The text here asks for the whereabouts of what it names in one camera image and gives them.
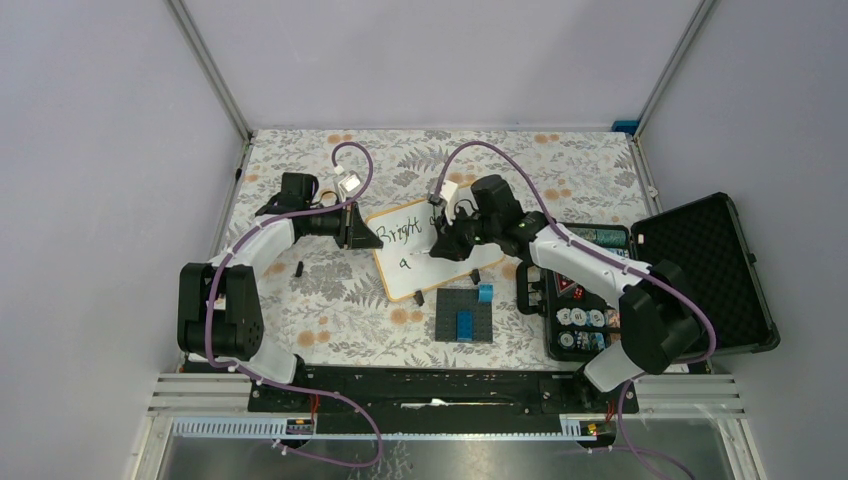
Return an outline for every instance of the blue object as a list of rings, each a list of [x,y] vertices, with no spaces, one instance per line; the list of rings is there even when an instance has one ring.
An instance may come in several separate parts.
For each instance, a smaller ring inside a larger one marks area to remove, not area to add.
[[[474,323],[471,312],[461,310],[456,312],[456,341],[470,342],[474,335]]]
[[[613,132],[629,133],[636,135],[636,129],[639,128],[639,120],[616,120],[612,124]]]
[[[495,295],[495,287],[491,283],[481,283],[478,288],[477,301],[480,303],[492,303],[492,297]]]

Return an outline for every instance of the tabletop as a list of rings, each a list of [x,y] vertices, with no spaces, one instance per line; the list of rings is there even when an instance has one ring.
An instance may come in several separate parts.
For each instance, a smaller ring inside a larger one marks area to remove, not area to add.
[[[443,130],[260,130],[245,167],[226,232],[227,245],[250,228],[253,214],[280,188],[283,172],[315,175],[332,188],[332,149],[361,143],[374,159],[374,177],[359,199],[363,217],[426,196],[454,148],[470,140],[500,147],[524,168],[561,222],[630,226],[645,218],[644,192],[624,134]],[[353,148],[339,163],[365,177],[367,166]],[[470,182],[499,174],[525,211],[538,209],[530,189],[493,152],[471,147],[456,158],[448,179]],[[303,276],[294,277],[297,263]],[[339,250],[332,238],[304,237],[261,275],[259,294],[269,339],[311,364],[429,368],[570,368],[548,358],[542,317],[516,309],[515,267],[507,258],[482,270],[494,285],[492,343],[434,340],[436,291],[392,303],[369,250]],[[448,287],[472,288],[470,278]]]

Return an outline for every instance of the gray floor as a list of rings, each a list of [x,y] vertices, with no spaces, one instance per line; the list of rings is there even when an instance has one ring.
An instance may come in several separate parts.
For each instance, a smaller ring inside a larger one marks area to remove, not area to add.
[[[731,479],[718,431],[707,420],[627,422],[634,443],[671,455],[699,479]],[[308,451],[364,461],[374,444],[364,441],[313,441]],[[560,455],[580,448],[572,442],[537,441],[391,441],[383,460],[367,469],[347,469],[283,457],[270,442],[174,438],[160,478],[224,479],[653,479],[629,453]],[[686,478],[673,466],[657,464],[671,478]]]

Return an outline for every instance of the whiteboard with orange border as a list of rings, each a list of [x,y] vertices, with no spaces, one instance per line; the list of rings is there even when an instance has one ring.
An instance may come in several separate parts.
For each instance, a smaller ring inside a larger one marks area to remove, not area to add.
[[[474,204],[470,188],[460,188],[460,199]],[[427,252],[436,243],[433,226],[436,211],[425,199],[371,215],[366,225],[383,240],[383,248],[374,250],[377,270],[389,300],[398,302],[462,278],[475,268],[483,269],[504,258],[495,244],[477,245],[462,262],[431,258]]]

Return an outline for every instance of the orange border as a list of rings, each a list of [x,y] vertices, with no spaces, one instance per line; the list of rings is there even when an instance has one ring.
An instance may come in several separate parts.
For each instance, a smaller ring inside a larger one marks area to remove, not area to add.
[[[466,184],[460,185],[459,188],[468,188],[469,185],[471,185],[471,183],[466,183]],[[420,200],[413,200],[409,203],[404,203],[403,205],[398,205],[397,207],[392,207],[388,210],[384,210],[382,212],[375,213],[373,215],[369,215],[368,217],[365,218],[365,225],[368,225],[368,222],[371,221],[371,219],[373,219],[373,218],[381,217],[383,215],[386,215],[386,214],[392,213],[394,211],[400,210],[401,208],[406,208],[406,207],[409,207],[411,205],[415,205],[416,203],[421,203],[421,202],[426,202],[426,201],[427,201],[426,198],[422,198]],[[392,296],[389,295],[389,289],[386,286],[386,276],[383,275],[383,267],[380,266],[380,259],[377,257],[377,249],[372,250],[372,253],[374,255],[374,262],[377,264],[377,271],[380,273],[380,281],[383,282],[383,290],[386,291],[386,297],[389,299],[389,301],[390,302],[400,302],[400,301],[406,300],[407,298],[414,297],[415,293],[410,293],[409,295],[405,295],[405,296],[400,297],[400,298],[392,298]],[[478,270],[483,270],[485,268],[494,267],[495,265],[503,262],[504,258],[506,258],[506,255],[503,255],[503,253],[501,253],[501,258],[498,261],[496,261],[494,263],[490,263],[490,264],[486,265],[485,267],[479,267]],[[433,290],[434,288],[439,288],[442,285],[447,285],[448,283],[459,280],[460,278],[468,275],[469,273],[471,273],[471,270],[469,270],[465,273],[462,273],[460,275],[457,275],[457,276],[455,276],[451,279],[445,280],[444,282],[437,283],[436,285],[431,285],[427,288],[420,288],[420,289],[418,289],[418,291],[429,292],[430,290]]]

